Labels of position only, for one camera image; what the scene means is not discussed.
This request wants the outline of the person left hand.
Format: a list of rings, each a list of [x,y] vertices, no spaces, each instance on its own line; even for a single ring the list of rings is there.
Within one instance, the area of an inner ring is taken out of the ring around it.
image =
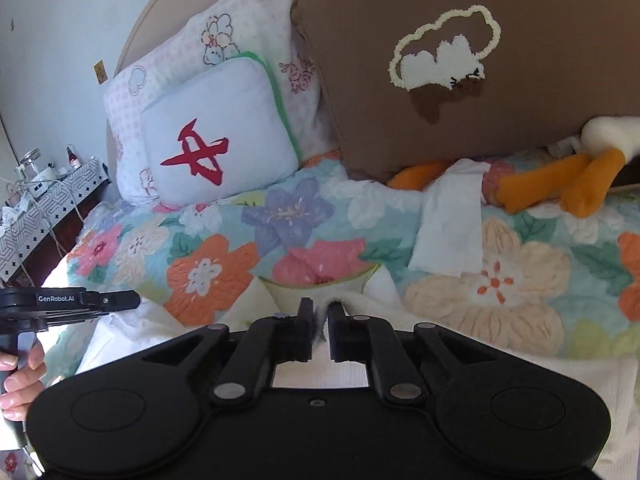
[[[6,420],[24,422],[30,404],[43,392],[43,377],[47,374],[44,362],[43,346],[36,340],[28,352],[27,362],[17,368],[18,357],[9,353],[1,355],[1,370],[9,372],[3,382],[4,393],[1,395],[1,411]]]

